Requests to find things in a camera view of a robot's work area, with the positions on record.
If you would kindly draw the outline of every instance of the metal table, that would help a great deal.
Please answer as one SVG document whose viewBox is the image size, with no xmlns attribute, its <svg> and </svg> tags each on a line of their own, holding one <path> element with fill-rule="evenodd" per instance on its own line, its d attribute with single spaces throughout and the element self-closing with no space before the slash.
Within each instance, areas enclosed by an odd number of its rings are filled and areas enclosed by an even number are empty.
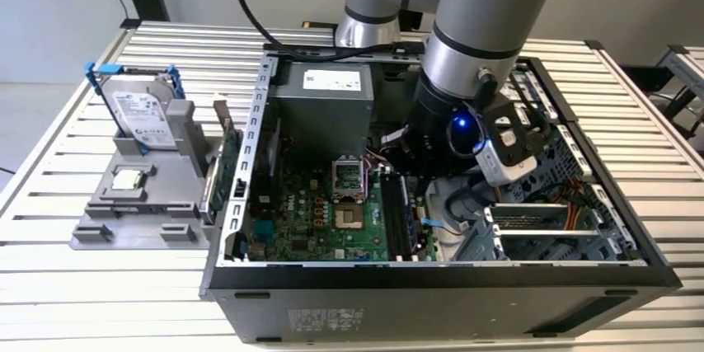
<svg viewBox="0 0 704 352">
<path fill-rule="evenodd" d="M 272 33 L 290 44 L 330 44 L 326 30 Z M 242 125 L 261 43 L 250 28 L 144 22 L 118 32 L 98 62 L 178 65 L 196 119 L 206 133 L 220 134 L 212 94 L 226 97 Z M 517 350 L 529 345 L 554 351 L 654 352 L 666 344 L 680 351 L 704 350 L 701 158 L 602 50 L 580 41 L 530 40 L 522 55 L 544 61 L 684 288 L 574 340 L 290 348 Z M 0 246 L 0 340 L 14 341 L 0 349 L 241 348 L 217 305 L 198 301 L 205 251 L 72 251 L 66 246 L 114 150 L 114 131 L 84 82 L 0 194 L 0 241 L 6 242 Z"/>
<path fill-rule="evenodd" d="M 672 45 L 657 66 L 666 67 L 704 101 L 704 47 Z"/>
</svg>

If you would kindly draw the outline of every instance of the computer chassis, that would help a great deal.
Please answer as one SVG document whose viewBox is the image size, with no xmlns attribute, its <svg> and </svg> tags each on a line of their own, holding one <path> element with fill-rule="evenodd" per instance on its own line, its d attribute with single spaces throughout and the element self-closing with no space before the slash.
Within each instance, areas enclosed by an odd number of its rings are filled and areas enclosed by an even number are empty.
<svg viewBox="0 0 704 352">
<path fill-rule="evenodd" d="M 309 54 L 334 52 L 308 50 Z M 534 87 L 540 87 L 533 91 L 538 98 L 533 99 L 541 102 L 554 127 L 553 139 L 561 142 L 564 153 L 545 150 L 538 157 L 544 167 L 536 170 L 538 173 L 542 169 L 542 174 L 533 172 L 506 186 L 505 203 L 481 210 L 481 221 L 468 230 L 478 236 L 473 245 L 456 243 L 446 251 L 436 249 L 425 260 L 416 256 L 364 262 L 249 260 L 248 249 L 257 243 L 250 240 L 254 219 L 248 212 L 254 198 L 254 154 L 262 141 L 265 112 L 273 106 L 269 88 L 280 80 L 288 62 L 276 51 L 265 52 L 261 60 L 221 235 L 210 239 L 201 285 L 202 298 L 217 301 L 242 342 L 574 337 L 681 287 L 536 58 L 518 58 L 517 63 L 530 72 Z M 336 65 L 354 63 L 414 68 L 418 57 L 365 54 Z M 562 165 L 561 173 L 552 175 L 545 165 L 549 154 L 552 159 L 564 155 L 570 161 Z M 600 239 L 608 243 L 590 247 L 585 242 L 566 247 L 556 244 L 538 255 L 534 246 L 529 253 L 520 253 L 520 260 L 509 260 L 505 244 L 512 244 L 509 251 L 521 251 L 512 239 L 521 228 L 529 234 L 545 230 L 510 224 L 506 219 L 516 211 L 522 220 L 530 219 L 521 210 L 538 214 L 564 212 L 560 205 L 520 203 L 562 174 L 578 178 L 586 186 L 586 199 L 596 202 L 593 210 L 574 220 L 596 225 L 572 232 L 608 234 Z M 441 192 L 430 189 L 428 204 L 433 194 Z M 606 230 L 597 226 L 604 217 L 614 225 Z M 430 245 L 437 247 L 437 238 L 432 239 Z"/>
</svg>

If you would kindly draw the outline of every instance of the power supply label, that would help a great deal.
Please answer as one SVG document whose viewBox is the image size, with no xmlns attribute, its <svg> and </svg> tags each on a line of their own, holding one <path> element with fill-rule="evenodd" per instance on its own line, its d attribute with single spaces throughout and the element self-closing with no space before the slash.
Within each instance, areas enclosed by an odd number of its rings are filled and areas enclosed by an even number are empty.
<svg viewBox="0 0 704 352">
<path fill-rule="evenodd" d="M 361 91 L 361 75 L 349 70 L 309 69 L 304 73 L 304 90 Z"/>
<path fill-rule="evenodd" d="M 158 99 L 144 92 L 113 92 L 112 98 L 134 139 L 148 148 L 173 148 L 176 142 Z"/>
<path fill-rule="evenodd" d="M 364 309 L 318 308 L 289 309 L 290 330 L 308 331 L 357 331 L 360 330 Z"/>
</svg>

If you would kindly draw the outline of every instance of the robotic arm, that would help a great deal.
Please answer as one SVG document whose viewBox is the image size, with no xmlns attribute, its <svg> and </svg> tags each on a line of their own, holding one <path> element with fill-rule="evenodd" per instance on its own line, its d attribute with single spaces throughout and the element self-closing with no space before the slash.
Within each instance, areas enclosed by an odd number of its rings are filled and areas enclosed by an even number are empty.
<svg viewBox="0 0 704 352">
<path fill-rule="evenodd" d="M 478 163 L 489 185 L 502 185 L 536 167 L 549 125 L 526 106 L 530 125 L 524 127 L 498 89 L 544 1 L 346 0 L 338 46 L 398 41 L 400 9 L 436 13 L 412 113 L 381 142 L 401 172 L 429 182 Z M 496 124 L 500 119 L 508 119 L 506 128 Z"/>
</svg>

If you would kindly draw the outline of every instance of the open computer tower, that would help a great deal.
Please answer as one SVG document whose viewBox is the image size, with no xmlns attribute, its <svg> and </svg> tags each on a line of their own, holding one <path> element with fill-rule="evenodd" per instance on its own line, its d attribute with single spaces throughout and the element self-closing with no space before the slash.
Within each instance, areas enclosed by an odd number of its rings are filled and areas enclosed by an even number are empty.
<svg viewBox="0 0 704 352">
<path fill-rule="evenodd" d="M 540 60 L 512 73 L 550 123 L 534 171 L 417 195 L 374 146 L 418 58 L 265 53 L 201 288 L 244 342 L 573 337 L 681 286 Z"/>
</svg>

